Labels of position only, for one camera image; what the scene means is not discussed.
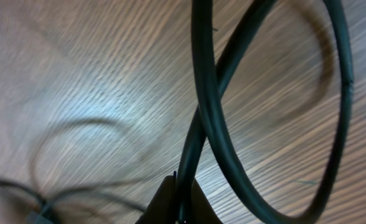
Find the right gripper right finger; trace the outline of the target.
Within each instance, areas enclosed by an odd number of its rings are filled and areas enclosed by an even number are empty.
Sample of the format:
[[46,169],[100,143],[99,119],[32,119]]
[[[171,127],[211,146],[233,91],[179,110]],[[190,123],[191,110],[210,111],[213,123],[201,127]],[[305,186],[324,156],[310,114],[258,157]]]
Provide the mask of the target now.
[[192,184],[191,205],[193,223],[222,224],[196,180]]

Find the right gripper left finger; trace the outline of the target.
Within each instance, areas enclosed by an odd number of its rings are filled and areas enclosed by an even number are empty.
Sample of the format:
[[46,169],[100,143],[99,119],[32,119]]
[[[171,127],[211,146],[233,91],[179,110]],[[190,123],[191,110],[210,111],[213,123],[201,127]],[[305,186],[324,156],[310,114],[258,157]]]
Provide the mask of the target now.
[[173,224],[175,223],[174,192],[176,177],[164,178],[150,201],[145,212],[135,224]]

